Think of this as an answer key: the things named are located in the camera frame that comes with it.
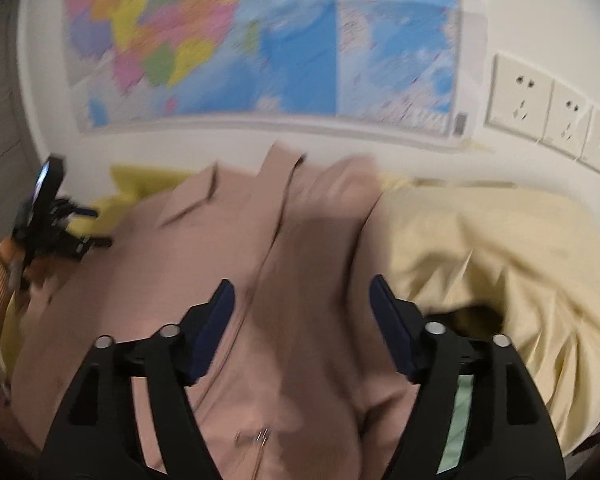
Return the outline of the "person's left hand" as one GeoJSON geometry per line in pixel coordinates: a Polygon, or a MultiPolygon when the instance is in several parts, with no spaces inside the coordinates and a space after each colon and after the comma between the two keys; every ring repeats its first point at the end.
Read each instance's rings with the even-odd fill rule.
{"type": "Polygon", "coordinates": [[[19,310],[27,307],[32,285],[41,286],[56,273],[60,260],[42,255],[24,263],[24,250],[10,237],[0,241],[0,266],[6,272],[8,289],[14,294],[19,310]]]}

